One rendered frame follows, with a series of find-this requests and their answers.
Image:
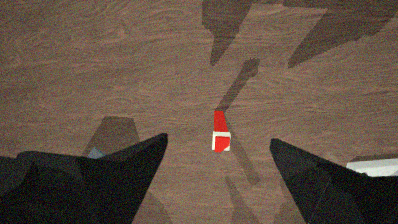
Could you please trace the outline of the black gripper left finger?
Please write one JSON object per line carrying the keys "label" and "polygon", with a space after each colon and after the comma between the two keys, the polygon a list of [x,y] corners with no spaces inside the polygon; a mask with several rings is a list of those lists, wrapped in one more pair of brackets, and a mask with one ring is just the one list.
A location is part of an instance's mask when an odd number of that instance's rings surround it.
{"label": "black gripper left finger", "polygon": [[16,159],[35,162],[38,185],[79,192],[93,224],[132,224],[167,144],[167,133],[161,133],[96,159],[39,151]]}

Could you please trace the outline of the red peg with white band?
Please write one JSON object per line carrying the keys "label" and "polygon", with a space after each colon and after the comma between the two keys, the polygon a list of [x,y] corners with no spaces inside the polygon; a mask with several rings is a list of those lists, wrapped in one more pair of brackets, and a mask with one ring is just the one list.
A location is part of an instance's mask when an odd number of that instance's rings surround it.
{"label": "red peg with white band", "polygon": [[231,135],[228,132],[223,111],[214,111],[214,132],[212,150],[229,151]]}

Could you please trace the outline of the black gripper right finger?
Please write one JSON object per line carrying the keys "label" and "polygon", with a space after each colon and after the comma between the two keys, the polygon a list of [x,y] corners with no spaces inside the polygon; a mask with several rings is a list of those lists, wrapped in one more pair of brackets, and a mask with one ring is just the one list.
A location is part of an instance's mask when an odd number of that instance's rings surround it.
{"label": "black gripper right finger", "polygon": [[392,224],[398,176],[363,175],[272,138],[270,153],[306,224]]}

